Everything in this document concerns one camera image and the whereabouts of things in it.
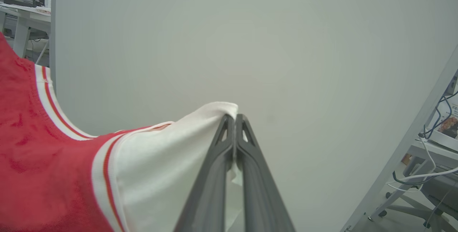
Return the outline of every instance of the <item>garment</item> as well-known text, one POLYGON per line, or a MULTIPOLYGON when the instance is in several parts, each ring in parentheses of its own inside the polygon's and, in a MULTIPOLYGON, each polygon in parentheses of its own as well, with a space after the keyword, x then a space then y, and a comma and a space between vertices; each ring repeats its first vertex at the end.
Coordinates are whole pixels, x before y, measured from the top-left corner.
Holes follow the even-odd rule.
POLYGON ((92 136, 64 115, 49 77, 0 35, 0 231, 172 231, 208 140, 237 105, 92 136))

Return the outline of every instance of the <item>cable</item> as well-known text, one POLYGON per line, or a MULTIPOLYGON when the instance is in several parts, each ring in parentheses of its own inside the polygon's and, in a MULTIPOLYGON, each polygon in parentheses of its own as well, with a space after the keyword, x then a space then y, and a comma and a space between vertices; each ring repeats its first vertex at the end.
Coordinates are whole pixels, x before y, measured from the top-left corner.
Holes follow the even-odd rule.
POLYGON ((449 98, 446 98, 446 97, 444 97, 444 96, 442 96, 442 98, 443 98, 442 101, 445 101, 445 102, 447 103, 448 108, 449 108, 449 110, 450 110, 449 113, 448 113, 448 116, 447 116, 446 118, 444 118, 444 120, 442 120, 440 123, 437 123, 437 122, 440 120, 441 114, 440 114, 439 110, 438 110, 437 107, 436 107, 435 109, 436 109, 437 113, 439 113, 439 117, 438 117, 437 120, 435 121, 435 123, 434 123, 434 125, 433 125, 433 128, 431 128, 431 130, 429 130, 429 131, 426 131, 426 127, 423 126, 423 136, 425 137, 425 139, 429 139, 429 138, 431 137, 431 135, 432 135, 432 131, 433 131, 434 129, 436 129, 437 127, 439 127, 441 124, 443 124, 447 119, 449 119, 449 118, 452 116, 452 107, 451 107, 450 103, 448 102, 448 99, 449 99, 449 98))
POLYGON ((398 183, 401 183, 401 184, 404 184, 404 185, 419 186, 419 185, 422 185, 422 184, 430 181, 433 178, 434 177, 429 177, 429 178, 426 178, 425 180, 423 180, 422 182, 418 182, 418 183, 409 183, 409 182, 404 182, 404 181, 398 180, 398 178, 396 178, 396 172, 393 171, 393 179, 394 179, 394 181, 396 181, 398 183))
MULTIPOLYGON (((425 142, 423 142, 423 140, 422 140, 422 138, 421 138, 420 136, 418 136, 418 139, 420 140, 420 142, 422 142, 423 148, 424 148, 425 151, 427 152, 428 157, 429 157, 430 161, 432 162, 433 168, 432 168, 432 170, 431 170, 430 172, 433 172, 433 171, 435 170, 435 168, 436 168, 435 162, 434 162, 434 160, 432 159, 431 154, 430 154, 430 152, 429 152, 429 150, 428 150, 428 147, 426 146, 425 142)), ((401 180, 398 180, 398 178, 396 178, 396 171, 393 171, 393 178, 394 178, 394 181, 396 181, 396 182, 398 182, 398 183, 401 183, 401 184, 404 184, 404 185, 423 185, 424 183, 430 181, 430 180, 433 179, 434 177, 426 178, 425 180, 423 180, 423 181, 421 181, 421 182, 409 183, 409 182, 403 182, 403 181, 401 181, 401 180)), ((389 186, 391 186, 390 183, 393 183, 393 181, 388 182, 388 183, 386 183, 386 184, 389 185, 389 186)))
POLYGON ((409 179, 412 179, 412 178, 436 177, 438 175, 447 175, 447 174, 455 173, 457 171, 458 171, 458 167, 456 167, 454 169, 451 169, 451 170, 444 171, 444 172, 437 172, 437 173, 423 174, 423 175, 411 175, 410 177, 399 178, 399 180, 405 181, 405 180, 409 180, 409 179))
POLYGON ((403 192, 406 192, 406 193, 418 193, 418 192, 422 189, 422 187, 423 187, 423 185, 420 185, 420 187, 418 188, 418 190, 416 190, 416 191, 408 191, 408 190, 404 190, 404 189, 401 189, 401 188, 397 188, 396 186, 392 186, 392 185, 390 185, 390 184, 386 184, 386 185, 388 185, 389 187, 392 187, 392 188, 394 188, 394 189, 396 189, 396 190, 398 190, 398 191, 403 191, 403 192))
POLYGON ((448 193, 450 193, 450 191, 452 190, 452 188, 455 187, 456 183, 457 183, 457 182, 455 181, 455 183, 453 183, 453 186, 452 186, 450 189, 448 189, 448 192, 444 195, 444 197, 442 197, 442 200, 440 200, 439 204, 436 205, 436 206, 434 207, 434 209, 432 209, 431 215, 430 215, 429 218, 427 219, 427 222, 426 222, 426 225, 425 225, 425 229, 423 230, 423 232, 425 232, 425 231, 427 230, 427 228, 428 228, 428 223, 429 223, 431 217, 433 216, 434 212, 437 210, 437 208, 440 206, 440 204, 444 201, 445 197, 448 195, 448 193))
POLYGON ((432 131, 433 131, 434 129, 436 129, 437 127, 439 127, 441 124, 443 124, 447 119, 449 119, 449 118, 452 116, 452 107, 450 106, 450 103, 448 103, 447 98, 445 98, 445 97, 442 97, 442 98, 444 98, 445 102, 446 102, 447 105, 448 105, 448 109, 450 110, 449 113, 448 113, 448 116, 447 116, 446 118, 444 118, 444 120, 442 120, 439 124, 434 124, 433 128, 432 128, 431 130, 427 131, 426 133, 431 132, 431 134, 432 134, 432 131))
POLYGON ((457 94, 458 94, 458 91, 457 91, 456 93, 453 93, 450 97, 448 97, 447 100, 448 100, 449 98, 451 98, 451 97, 457 95, 457 94))
POLYGON ((435 111, 437 111, 437 113, 439 114, 439 117, 437 118, 437 120, 434 122, 434 125, 432 126, 432 129, 429 130, 429 131, 425 131, 426 130, 426 127, 425 125, 423 125, 423 136, 425 137, 425 139, 429 139, 431 137, 431 134, 432 134, 432 130, 434 130, 434 128, 436 128, 436 125, 437 123, 439 122, 440 120, 440 117, 442 116, 439 112, 439 110, 437 109, 437 107, 435 108, 435 111))
POLYGON ((434 160, 433 160, 432 157, 431 157, 431 154, 429 153, 429 150, 428 150, 427 145, 425 144, 425 142, 423 142, 423 140, 422 140, 422 138, 421 138, 420 136, 418 136, 418 139, 420 140, 420 142, 422 142, 423 148, 425 149, 425 151, 427 151, 428 157, 430 158, 430 161, 432 162, 432 165, 434 166, 434 167, 432 168, 432 171, 435 170, 436 165, 435 165, 434 160))

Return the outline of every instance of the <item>white fabric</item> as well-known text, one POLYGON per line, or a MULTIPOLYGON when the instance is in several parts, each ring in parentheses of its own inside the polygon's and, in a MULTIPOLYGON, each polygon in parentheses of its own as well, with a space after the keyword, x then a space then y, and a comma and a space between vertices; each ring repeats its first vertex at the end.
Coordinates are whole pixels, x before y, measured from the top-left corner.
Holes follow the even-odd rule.
MULTIPOLYGON (((210 103, 163 130, 120 139, 113 172, 129 232, 173 231, 222 116, 235 119, 237 111, 233 103, 210 103)), ((227 230, 242 210, 242 187, 228 183, 226 195, 227 230)))
POLYGON ((110 147, 111 143, 116 141, 116 139, 118 139, 121 136, 122 135, 117 135, 109 139, 105 144, 102 145, 102 147, 95 155, 91 173, 94 196, 96 198, 98 206, 100 207, 100 210, 102 211, 103 215, 105 216, 111 228, 113 229, 113 232, 123 232, 123 230, 116 220, 115 212, 113 212, 113 209, 110 206, 110 201, 107 194, 107 185, 105 182, 105 178, 103 177, 103 161, 105 160, 108 148, 110 147))

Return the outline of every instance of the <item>red stripe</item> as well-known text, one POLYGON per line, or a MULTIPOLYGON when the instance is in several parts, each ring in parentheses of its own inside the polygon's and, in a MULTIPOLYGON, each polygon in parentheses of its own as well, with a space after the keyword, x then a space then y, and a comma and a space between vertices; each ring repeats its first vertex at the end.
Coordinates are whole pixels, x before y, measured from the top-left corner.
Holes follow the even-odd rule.
MULTIPOLYGON (((41 72, 43 74, 43 78, 45 80, 47 80, 48 78, 46 77, 46 68, 45 67, 41 67, 41 72)), ((45 86, 44 86, 45 90, 46 90, 46 95, 48 97, 48 101, 49 103, 51 104, 51 107, 53 108, 54 110, 54 113, 57 115, 57 117, 59 118, 59 120, 68 128, 70 129, 70 131, 74 132, 75 134, 83 137, 83 138, 86 138, 86 139, 93 139, 92 137, 87 137, 85 135, 82 135, 81 133, 79 133, 77 130, 75 130, 73 127, 71 127, 63 118, 62 116, 60 115, 59 111, 57 110, 56 108, 56 105, 54 104, 54 101, 53 99, 51 98, 51 91, 49 90, 49 83, 48 82, 45 82, 45 86)))
POLYGON ((167 126, 170 126, 171 124, 165 124, 165 125, 161 125, 159 127, 155 127, 155 128, 151 128, 150 131, 161 131, 162 129, 166 128, 167 126))
POLYGON ((107 186, 107 193, 108 193, 108 199, 110 200, 110 205, 111 205, 111 210, 113 211, 116 220, 118 221, 118 225, 121 228, 122 232, 124 231, 124 227, 121 224, 121 219, 119 218, 118 212, 116 211, 116 206, 115 206, 115 200, 113 198, 113 191, 111 190, 111 185, 110 185, 110 177, 108 176, 108 161, 110 159, 110 154, 111 151, 113 150, 113 146, 116 144, 116 142, 121 138, 122 136, 119 136, 116 140, 114 140, 110 147, 108 148, 107 154, 105 155, 105 160, 103 161, 103 176, 105 177, 105 185, 107 186))

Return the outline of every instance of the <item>red fabric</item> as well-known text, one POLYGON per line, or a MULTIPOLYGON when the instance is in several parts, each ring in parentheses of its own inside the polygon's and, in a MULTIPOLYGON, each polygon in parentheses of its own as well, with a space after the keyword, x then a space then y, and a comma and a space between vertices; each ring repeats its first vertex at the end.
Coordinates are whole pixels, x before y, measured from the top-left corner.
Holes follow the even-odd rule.
MULTIPOLYGON (((50 77, 47 77, 46 76, 46 69, 45 67, 41 67, 41 73, 43 75, 44 78, 46 79, 49 79, 50 80, 50 77)), ((57 111, 57 107, 55 105, 55 103, 52 101, 51 99, 51 91, 49 89, 49 86, 45 86, 45 90, 46 90, 46 96, 48 97, 49 99, 49 103, 51 104, 51 107, 54 111, 54 113, 56 113, 57 117, 59 118, 59 120, 70 130, 72 131, 74 134, 77 134, 83 138, 86 138, 86 139, 90 139, 90 137, 87 137, 85 136, 84 134, 81 134, 79 133, 77 130, 75 130, 73 127, 71 127, 69 124, 67 124, 67 122, 65 122, 64 118, 62 117, 62 115, 59 113, 59 111, 57 111)))
POLYGON ((46 114, 34 64, 0 35, 0 231, 112 231, 97 205, 91 166, 116 134, 76 141, 46 114))

